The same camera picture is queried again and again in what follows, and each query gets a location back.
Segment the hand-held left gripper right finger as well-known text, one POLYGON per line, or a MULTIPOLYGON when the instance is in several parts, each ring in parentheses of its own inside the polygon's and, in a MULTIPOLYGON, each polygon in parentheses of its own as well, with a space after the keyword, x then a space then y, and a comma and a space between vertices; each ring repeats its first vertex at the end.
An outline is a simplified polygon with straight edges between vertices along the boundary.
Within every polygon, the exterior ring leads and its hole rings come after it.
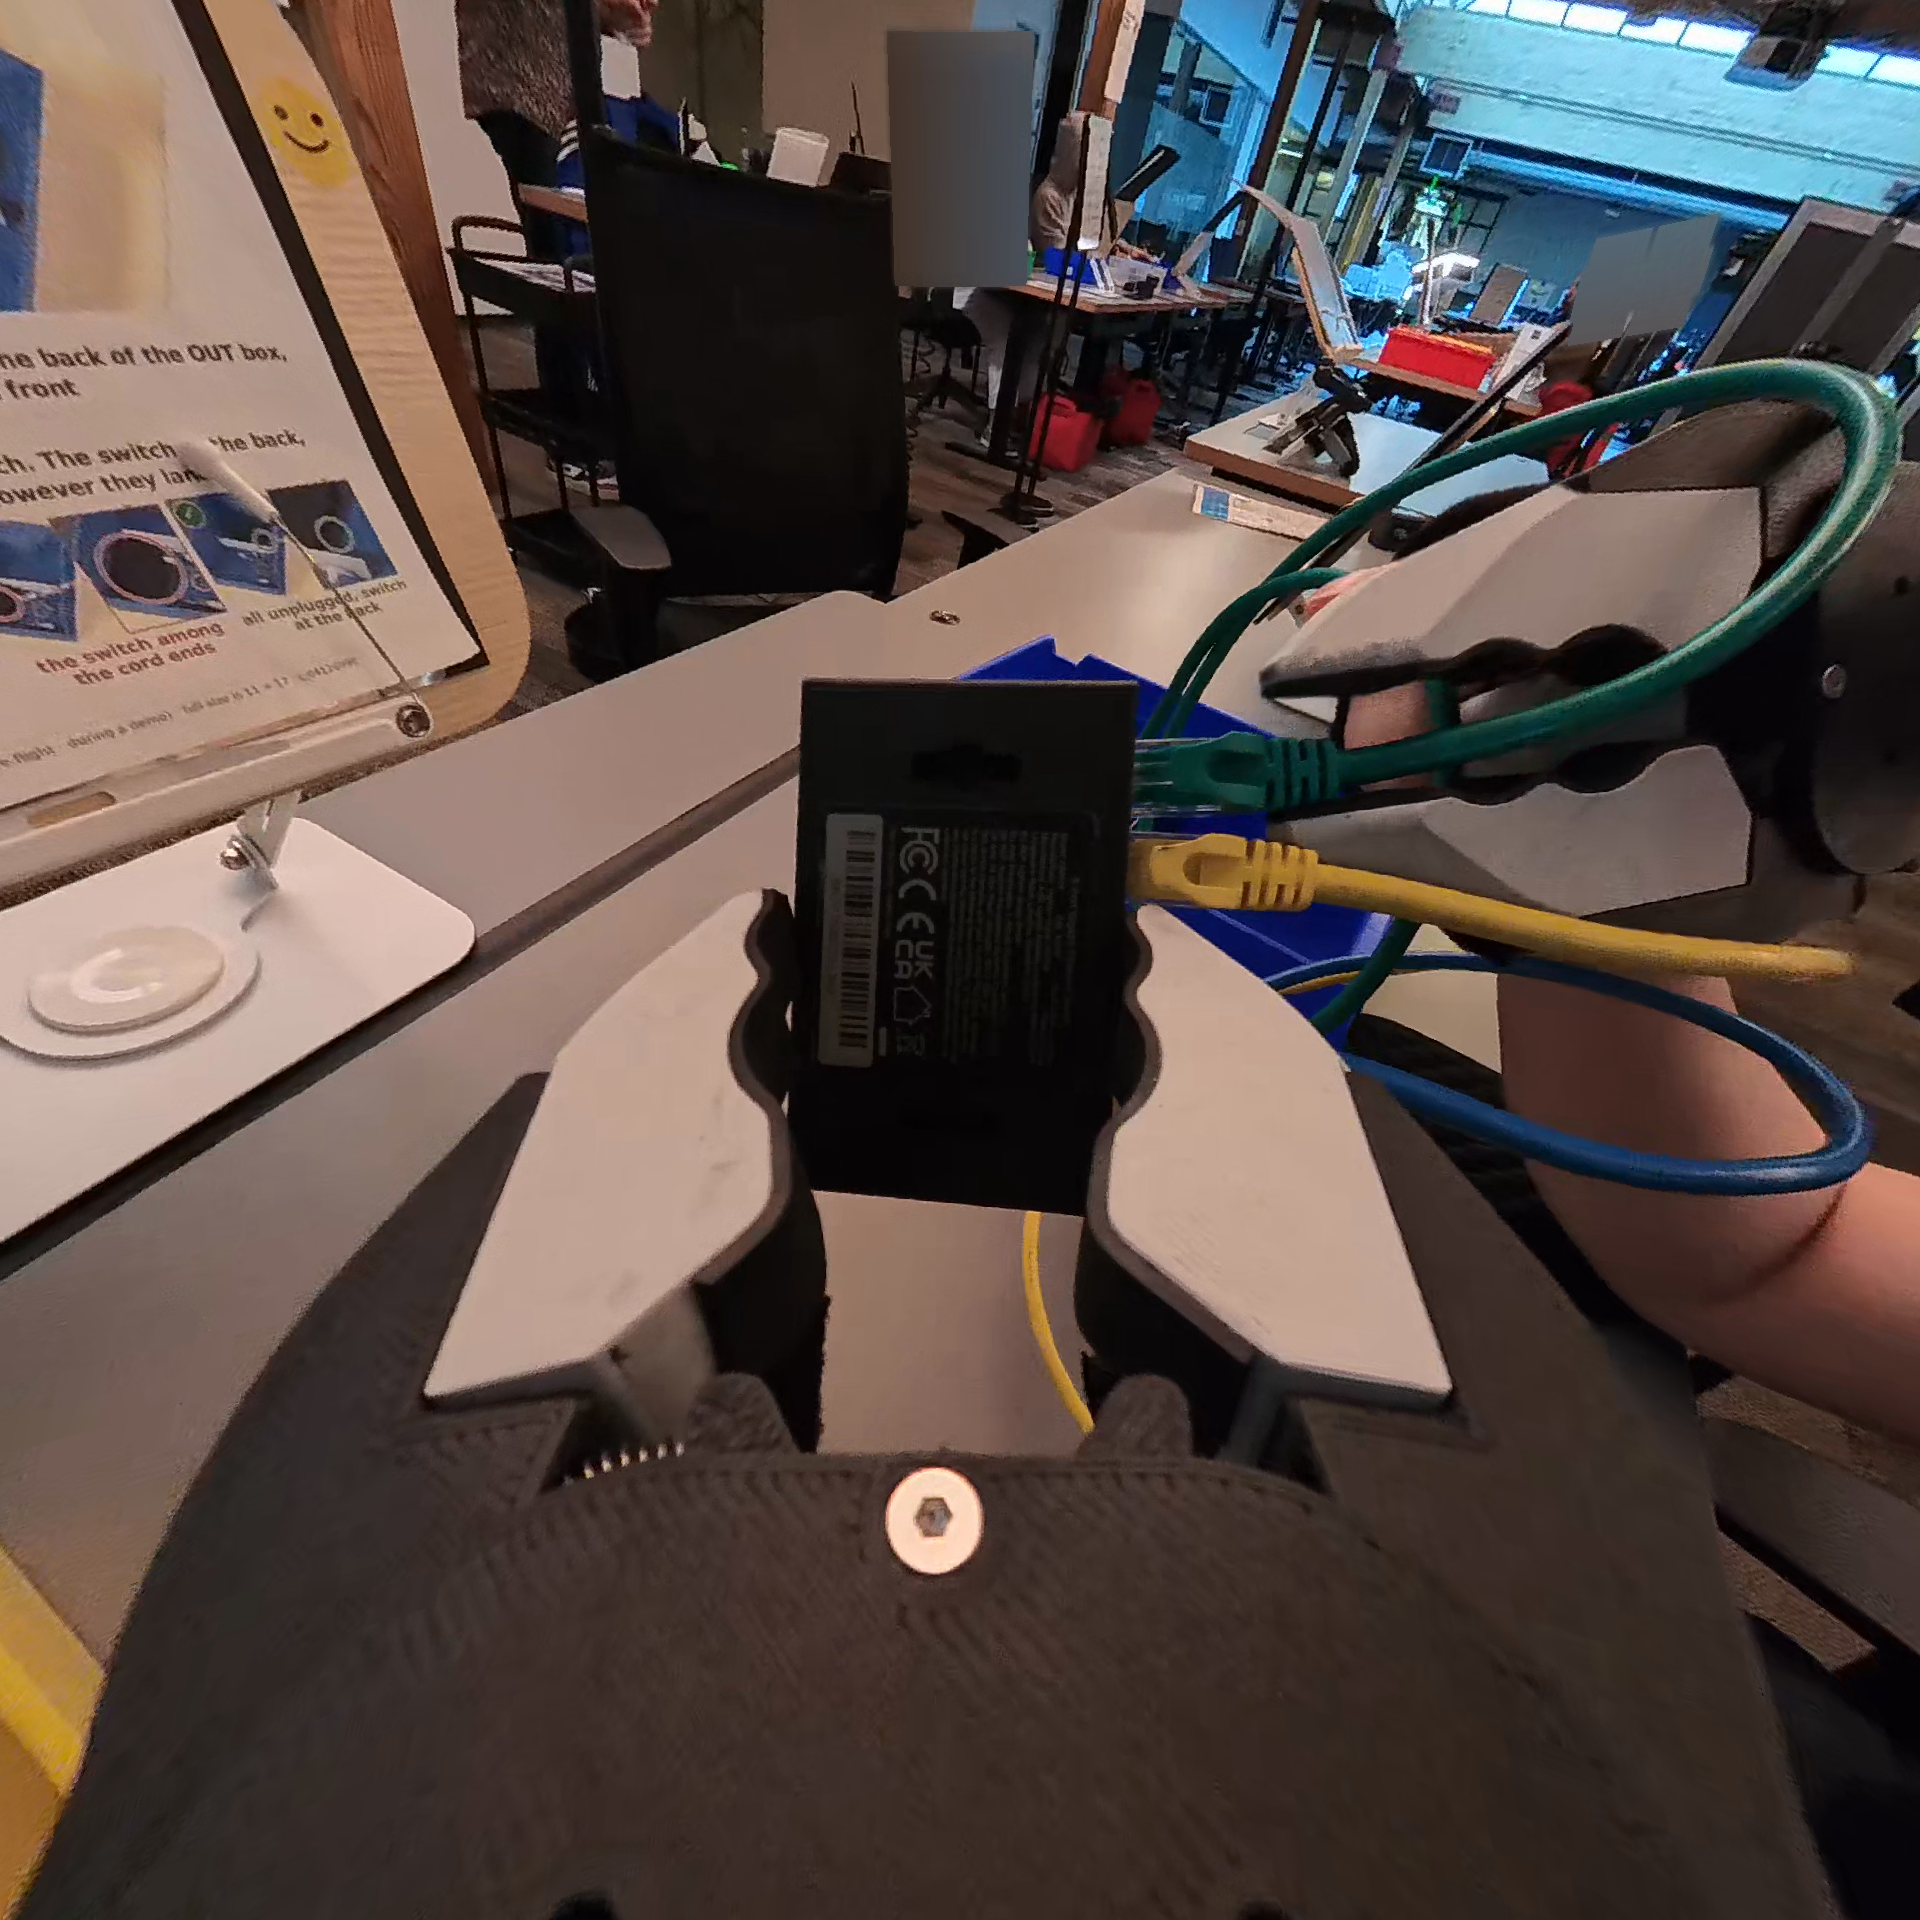
POLYGON ((1171 911, 1130 915, 1138 1079, 1090 1153, 1090 1249, 1286 1394, 1450 1397, 1337 1050, 1171 911))

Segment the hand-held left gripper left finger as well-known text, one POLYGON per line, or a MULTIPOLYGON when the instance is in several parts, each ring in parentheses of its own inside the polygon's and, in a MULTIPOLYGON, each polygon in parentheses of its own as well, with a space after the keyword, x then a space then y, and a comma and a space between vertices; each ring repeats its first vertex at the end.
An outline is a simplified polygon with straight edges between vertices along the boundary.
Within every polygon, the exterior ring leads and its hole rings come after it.
POLYGON ((717 904, 556 1055, 425 1397, 578 1397, 680 1434, 717 1375, 818 1434, 827 1259, 791 1082, 797 916, 717 904))

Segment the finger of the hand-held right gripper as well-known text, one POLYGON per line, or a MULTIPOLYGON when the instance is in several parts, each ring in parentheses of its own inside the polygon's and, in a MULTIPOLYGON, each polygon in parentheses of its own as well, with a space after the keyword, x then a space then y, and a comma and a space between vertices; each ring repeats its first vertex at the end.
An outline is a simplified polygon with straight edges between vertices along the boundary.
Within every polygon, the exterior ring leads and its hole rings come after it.
POLYGON ((1270 825, 1321 861, 1577 922, 1761 922, 1755 815, 1712 743, 1610 788, 1525 780, 1513 798, 1379 798, 1270 825))
POLYGON ((1459 722, 1601 684, 1701 632, 1804 533, 1788 486, 1549 486, 1353 572, 1259 665, 1281 706, 1442 683, 1459 722))

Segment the blue plastic bin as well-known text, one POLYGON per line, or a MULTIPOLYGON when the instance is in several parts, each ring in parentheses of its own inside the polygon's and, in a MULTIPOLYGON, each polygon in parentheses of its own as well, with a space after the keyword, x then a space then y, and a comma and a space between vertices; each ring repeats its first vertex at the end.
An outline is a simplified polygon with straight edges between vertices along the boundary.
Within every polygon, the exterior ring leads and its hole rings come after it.
MULTIPOLYGON (((1105 684, 1130 683, 1138 695, 1138 729, 1153 716, 1164 695, 1164 684, 1136 673, 1100 655, 1068 659, 1054 638, 1035 638, 1012 651, 1001 651, 979 665, 961 673, 964 683, 1068 683, 1068 684, 1105 684)), ((1331 966, 1334 972, 1361 967, 1379 943, 1384 940, 1391 916, 1311 904, 1309 911, 1265 915, 1265 911, 1213 911, 1213 907, 1176 907, 1201 940, 1221 947, 1229 960, 1255 972, 1259 980, 1331 966)))

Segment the black ethernet switch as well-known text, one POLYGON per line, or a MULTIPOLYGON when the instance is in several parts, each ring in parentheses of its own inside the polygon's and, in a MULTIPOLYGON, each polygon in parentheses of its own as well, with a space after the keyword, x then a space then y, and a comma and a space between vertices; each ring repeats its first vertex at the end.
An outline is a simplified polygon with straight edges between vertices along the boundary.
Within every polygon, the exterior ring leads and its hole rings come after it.
POLYGON ((802 683, 814 1186, 1081 1217, 1130 966, 1136 683, 802 683))

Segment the person's right forearm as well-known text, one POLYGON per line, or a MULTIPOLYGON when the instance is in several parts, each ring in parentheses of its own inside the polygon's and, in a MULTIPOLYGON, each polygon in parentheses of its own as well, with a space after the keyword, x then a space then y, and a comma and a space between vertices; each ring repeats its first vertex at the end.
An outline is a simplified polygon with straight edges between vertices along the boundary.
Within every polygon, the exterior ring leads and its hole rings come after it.
MULTIPOLYGON (((1508 972, 1510 1112, 1649 1158, 1755 1162, 1819 1125, 1748 1050, 1643 1010, 1508 972)), ((1916 1174, 1767 1198, 1636 1190, 1528 1163, 1549 1213, 1649 1327, 1737 1375, 1916 1444, 1916 1174)))

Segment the person's right hand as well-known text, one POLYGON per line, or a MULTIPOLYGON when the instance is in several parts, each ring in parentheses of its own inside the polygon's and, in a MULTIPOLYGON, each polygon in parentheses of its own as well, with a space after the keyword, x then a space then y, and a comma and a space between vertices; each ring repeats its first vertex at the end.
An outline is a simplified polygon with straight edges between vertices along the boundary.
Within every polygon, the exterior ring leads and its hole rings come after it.
MULTIPOLYGON (((1321 609, 1363 584, 1370 572, 1350 572, 1296 601, 1296 622, 1309 627, 1321 609)), ((1390 741, 1405 741, 1429 729, 1449 729, 1454 722, 1454 701, 1442 683, 1405 683, 1383 691, 1346 695, 1337 743, 1379 749, 1390 741)))

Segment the black metal cart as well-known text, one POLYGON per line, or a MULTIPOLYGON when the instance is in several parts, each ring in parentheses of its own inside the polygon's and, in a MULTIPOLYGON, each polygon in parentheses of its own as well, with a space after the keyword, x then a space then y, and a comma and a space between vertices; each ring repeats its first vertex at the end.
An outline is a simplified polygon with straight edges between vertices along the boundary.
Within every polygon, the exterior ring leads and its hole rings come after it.
POLYGON ((528 227, 495 212, 450 226, 445 265, 459 308, 487 474, 507 540, 556 540, 576 509, 619 497, 599 418, 599 334, 587 251, 539 259, 528 227))

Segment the black office chair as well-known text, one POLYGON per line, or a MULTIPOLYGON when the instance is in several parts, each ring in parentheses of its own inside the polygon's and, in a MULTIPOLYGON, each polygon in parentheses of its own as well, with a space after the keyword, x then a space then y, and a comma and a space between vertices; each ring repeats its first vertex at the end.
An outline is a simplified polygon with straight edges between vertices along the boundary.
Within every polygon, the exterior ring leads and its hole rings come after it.
POLYGON ((608 683, 658 655, 658 604, 896 593, 906 401, 891 201, 669 159, 587 125, 593 316, 615 509, 567 655, 608 683))

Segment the wooden instruction board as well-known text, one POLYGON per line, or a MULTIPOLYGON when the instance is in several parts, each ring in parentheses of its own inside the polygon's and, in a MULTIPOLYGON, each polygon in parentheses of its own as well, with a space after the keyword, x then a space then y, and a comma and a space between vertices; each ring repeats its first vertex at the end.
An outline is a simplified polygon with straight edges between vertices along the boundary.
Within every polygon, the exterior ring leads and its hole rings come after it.
POLYGON ((282 4, 3 4, 3 890, 470 733, 530 617, 282 4))

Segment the wooden post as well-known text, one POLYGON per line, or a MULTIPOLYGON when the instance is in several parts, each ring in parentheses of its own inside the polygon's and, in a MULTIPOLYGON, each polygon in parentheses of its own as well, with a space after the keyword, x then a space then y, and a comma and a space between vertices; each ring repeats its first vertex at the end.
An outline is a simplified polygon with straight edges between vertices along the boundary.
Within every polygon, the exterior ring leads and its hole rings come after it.
POLYGON ((466 433, 488 504, 495 441, 474 398, 466 346, 450 296, 400 38, 391 4, 289 4, 294 31, 316 62, 359 162, 398 273, 438 359, 445 398, 466 433))

